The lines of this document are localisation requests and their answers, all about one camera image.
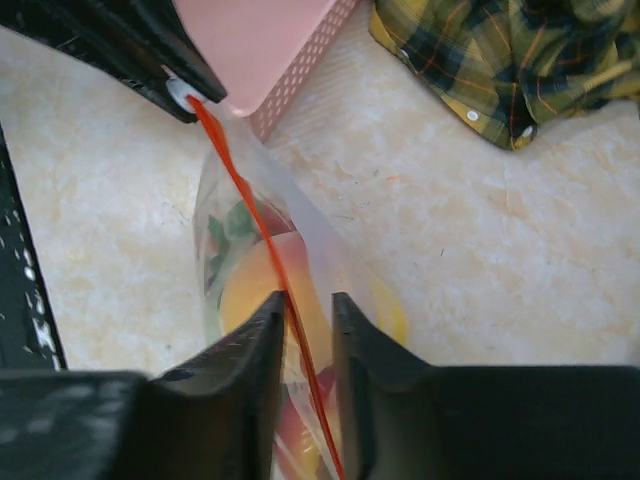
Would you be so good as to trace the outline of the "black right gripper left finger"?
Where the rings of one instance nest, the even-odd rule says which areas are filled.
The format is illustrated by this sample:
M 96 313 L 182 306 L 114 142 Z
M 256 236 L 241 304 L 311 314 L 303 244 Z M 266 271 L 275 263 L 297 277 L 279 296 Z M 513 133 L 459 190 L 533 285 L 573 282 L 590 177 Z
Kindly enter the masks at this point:
M 133 371 L 1 376 L 5 479 L 267 479 L 285 296 L 190 360 Z

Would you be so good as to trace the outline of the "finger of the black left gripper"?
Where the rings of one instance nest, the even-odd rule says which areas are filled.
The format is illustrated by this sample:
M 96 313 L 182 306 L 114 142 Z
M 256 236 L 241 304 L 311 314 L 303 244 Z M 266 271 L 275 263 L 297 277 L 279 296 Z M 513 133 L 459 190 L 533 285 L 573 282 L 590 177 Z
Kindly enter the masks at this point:
M 160 64 L 119 33 L 58 19 L 3 19 L 1 25 L 102 71 L 183 123 L 196 121 L 169 94 Z
M 150 87 L 173 74 L 216 103 L 226 89 L 171 1 L 76 1 L 84 36 L 121 79 Z

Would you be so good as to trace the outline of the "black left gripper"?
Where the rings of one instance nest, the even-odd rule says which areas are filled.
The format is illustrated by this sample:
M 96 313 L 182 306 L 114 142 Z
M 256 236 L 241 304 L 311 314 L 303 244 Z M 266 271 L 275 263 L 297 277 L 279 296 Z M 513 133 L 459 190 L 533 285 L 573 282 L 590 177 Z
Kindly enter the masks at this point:
M 67 362 L 6 141 L 1 141 L 1 368 L 60 371 Z

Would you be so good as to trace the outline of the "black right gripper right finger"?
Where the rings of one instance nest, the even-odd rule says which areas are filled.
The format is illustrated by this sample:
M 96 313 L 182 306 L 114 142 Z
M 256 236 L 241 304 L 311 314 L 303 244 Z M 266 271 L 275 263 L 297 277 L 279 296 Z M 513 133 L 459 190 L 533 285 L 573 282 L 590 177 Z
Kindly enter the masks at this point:
M 635 479 L 632 366 L 435 366 L 332 299 L 349 479 Z

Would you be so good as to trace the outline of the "pink plastic basket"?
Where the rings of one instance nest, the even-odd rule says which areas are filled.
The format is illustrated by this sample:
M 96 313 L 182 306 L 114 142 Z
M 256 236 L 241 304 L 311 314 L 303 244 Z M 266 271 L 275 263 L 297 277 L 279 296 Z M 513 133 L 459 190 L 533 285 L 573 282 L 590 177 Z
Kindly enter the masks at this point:
M 226 89 L 228 109 L 266 141 L 358 3 L 181 0 L 174 5 Z

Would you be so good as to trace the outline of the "red toy cherry bunch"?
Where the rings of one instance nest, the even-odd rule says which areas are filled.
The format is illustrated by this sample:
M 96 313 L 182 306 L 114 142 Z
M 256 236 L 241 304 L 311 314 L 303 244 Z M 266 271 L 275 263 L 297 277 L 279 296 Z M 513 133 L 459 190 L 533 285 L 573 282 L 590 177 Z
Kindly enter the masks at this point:
M 225 260 L 236 244 L 256 239 L 256 227 L 244 201 L 236 202 L 221 219 L 206 217 L 204 238 L 204 293 L 209 294 Z

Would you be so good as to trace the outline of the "red toy fruit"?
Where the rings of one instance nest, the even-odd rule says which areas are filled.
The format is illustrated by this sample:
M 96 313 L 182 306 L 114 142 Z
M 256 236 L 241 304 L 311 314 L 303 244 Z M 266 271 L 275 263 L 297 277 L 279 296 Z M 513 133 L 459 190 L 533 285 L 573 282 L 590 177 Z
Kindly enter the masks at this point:
M 260 202 L 258 209 L 286 268 L 313 357 L 326 418 L 335 445 L 339 446 L 331 332 L 313 284 L 305 243 L 273 206 Z M 284 377 L 275 445 L 282 476 L 285 479 L 336 479 L 338 474 L 316 416 L 302 355 L 292 332 L 287 333 Z

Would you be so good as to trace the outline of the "clear orange-zipper zip bag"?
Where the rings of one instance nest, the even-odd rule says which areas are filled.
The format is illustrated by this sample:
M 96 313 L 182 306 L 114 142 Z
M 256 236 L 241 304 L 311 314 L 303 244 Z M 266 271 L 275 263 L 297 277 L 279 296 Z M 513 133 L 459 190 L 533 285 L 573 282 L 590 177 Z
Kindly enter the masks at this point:
M 228 276 L 236 264 L 253 245 L 264 241 L 279 280 L 280 289 L 277 291 L 285 295 L 286 325 L 281 385 L 283 388 L 287 333 L 292 332 L 302 355 L 316 416 L 338 474 L 336 479 L 341 479 L 345 475 L 341 460 L 341 432 L 341 443 L 336 446 L 321 400 L 313 357 L 286 269 L 273 243 L 272 235 L 261 218 L 258 204 L 265 202 L 273 206 L 277 213 L 296 229 L 305 243 L 313 284 L 329 322 L 334 373 L 332 297 L 339 292 L 347 293 L 377 326 L 370 280 L 379 277 L 349 247 L 329 220 L 302 192 L 293 177 L 271 157 L 243 121 L 222 110 L 210 108 L 206 98 L 181 79 L 170 79 L 167 89 L 180 107 L 196 116 L 213 145 L 212 154 L 202 168 L 193 215 L 195 252 L 202 283 L 207 337 L 209 340 L 219 340 L 238 328 L 230 332 L 224 330 L 220 314 L 221 296 Z M 257 230 L 256 239 L 240 241 L 234 246 L 209 294 L 205 294 L 203 264 L 206 217 L 212 214 L 221 219 L 240 200 L 245 202 L 253 217 Z

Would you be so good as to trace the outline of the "yellow toy fruit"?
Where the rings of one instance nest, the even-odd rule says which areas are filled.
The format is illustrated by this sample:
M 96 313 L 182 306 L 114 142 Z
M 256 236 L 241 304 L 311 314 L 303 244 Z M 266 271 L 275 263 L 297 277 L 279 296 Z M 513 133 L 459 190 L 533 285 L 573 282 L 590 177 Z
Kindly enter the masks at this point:
M 400 345 L 408 342 L 409 322 L 402 302 L 395 293 L 379 278 L 370 280 L 377 326 Z

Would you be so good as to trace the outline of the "yellow-orange toy peach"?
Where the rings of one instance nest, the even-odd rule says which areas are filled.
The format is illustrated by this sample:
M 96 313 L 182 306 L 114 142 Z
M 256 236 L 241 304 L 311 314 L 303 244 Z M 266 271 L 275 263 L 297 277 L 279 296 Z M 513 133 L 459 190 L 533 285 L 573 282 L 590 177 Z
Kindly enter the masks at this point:
M 330 352 L 329 325 L 313 286 L 304 241 L 296 232 L 272 240 L 286 269 L 310 350 L 314 356 L 326 355 Z M 225 283 L 220 303 L 224 330 L 239 327 L 279 289 L 267 244 L 260 241 L 241 258 Z

